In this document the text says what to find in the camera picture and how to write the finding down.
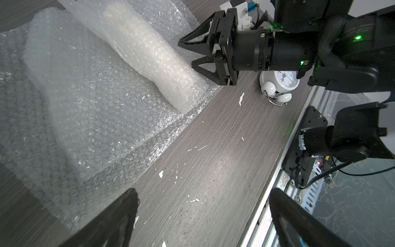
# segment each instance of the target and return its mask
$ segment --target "robotic arm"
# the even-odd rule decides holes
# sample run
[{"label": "robotic arm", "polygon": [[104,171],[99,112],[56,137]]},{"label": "robotic arm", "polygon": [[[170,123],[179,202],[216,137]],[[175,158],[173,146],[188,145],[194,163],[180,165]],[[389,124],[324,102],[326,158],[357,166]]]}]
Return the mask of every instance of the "robotic arm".
[{"label": "robotic arm", "polygon": [[[243,70],[297,71],[300,79],[314,65],[310,86],[346,93],[393,91],[395,6],[346,20],[351,4],[277,0],[274,21],[264,16],[270,30],[238,31],[237,8],[221,10],[178,45],[206,55],[192,67],[219,85],[236,85]],[[220,49],[213,54],[214,44]],[[205,63],[214,63],[216,71],[199,66]]]}]

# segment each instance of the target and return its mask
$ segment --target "braided cable sleeve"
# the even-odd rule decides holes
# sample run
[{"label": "braided cable sleeve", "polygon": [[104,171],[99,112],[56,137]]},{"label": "braided cable sleeve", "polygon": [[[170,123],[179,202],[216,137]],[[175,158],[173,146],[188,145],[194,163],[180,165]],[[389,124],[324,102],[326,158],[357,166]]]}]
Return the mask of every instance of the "braided cable sleeve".
[{"label": "braided cable sleeve", "polygon": [[331,46],[332,41],[337,37],[339,30],[342,28],[345,20],[346,18],[341,16],[330,17],[326,22],[324,30],[322,31],[318,41],[317,53],[318,58],[325,66],[342,69],[346,68],[346,65],[343,63],[343,61],[332,53]]}]

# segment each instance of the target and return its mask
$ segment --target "black mounting plate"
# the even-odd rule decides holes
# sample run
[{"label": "black mounting plate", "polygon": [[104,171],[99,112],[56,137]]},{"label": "black mounting plate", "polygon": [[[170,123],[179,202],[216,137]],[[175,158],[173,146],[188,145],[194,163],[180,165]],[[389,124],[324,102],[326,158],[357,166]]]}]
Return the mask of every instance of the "black mounting plate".
[{"label": "black mounting plate", "polygon": [[290,148],[285,155],[282,169],[293,180],[297,177],[298,183],[302,186],[307,185],[316,158],[311,158],[308,152],[300,150],[298,140],[299,134],[304,128],[317,128],[327,125],[328,121],[326,118],[314,106],[309,106],[305,111],[296,135],[293,137]]}]

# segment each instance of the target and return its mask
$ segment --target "gray wood grain surface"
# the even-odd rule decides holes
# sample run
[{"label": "gray wood grain surface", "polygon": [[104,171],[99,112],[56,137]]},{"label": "gray wood grain surface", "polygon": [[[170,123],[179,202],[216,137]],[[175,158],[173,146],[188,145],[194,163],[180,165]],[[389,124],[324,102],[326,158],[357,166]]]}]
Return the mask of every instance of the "gray wood grain surface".
[{"label": "gray wood grain surface", "polygon": [[[199,21],[223,2],[185,1]],[[5,3],[25,7],[2,16],[2,30],[56,4],[3,0],[1,11]],[[141,202],[131,246],[236,246],[310,90],[305,77],[288,106],[277,107],[260,92],[258,75],[241,72],[238,85],[224,87],[138,179]],[[0,184],[5,246],[54,246],[70,235],[4,166]]]}]

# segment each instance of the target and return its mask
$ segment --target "white paint speck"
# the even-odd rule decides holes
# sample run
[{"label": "white paint speck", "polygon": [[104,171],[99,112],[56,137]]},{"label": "white paint speck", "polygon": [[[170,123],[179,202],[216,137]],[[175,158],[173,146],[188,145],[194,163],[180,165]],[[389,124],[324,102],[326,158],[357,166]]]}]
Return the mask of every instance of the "white paint speck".
[{"label": "white paint speck", "polygon": [[241,106],[241,102],[243,101],[244,93],[240,96],[239,105]]},{"label": "white paint speck", "polygon": [[135,229],[135,228],[136,228],[136,223],[137,223],[137,220],[139,220],[139,216],[137,216],[137,217],[136,217],[136,219],[134,220],[133,229]]},{"label": "white paint speck", "polygon": [[[207,146],[204,146],[203,148],[205,148],[205,147],[207,147]],[[202,150],[203,148],[201,148],[201,149],[199,149],[199,150]],[[199,151],[199,150],[198,150],[198,151]]]}]

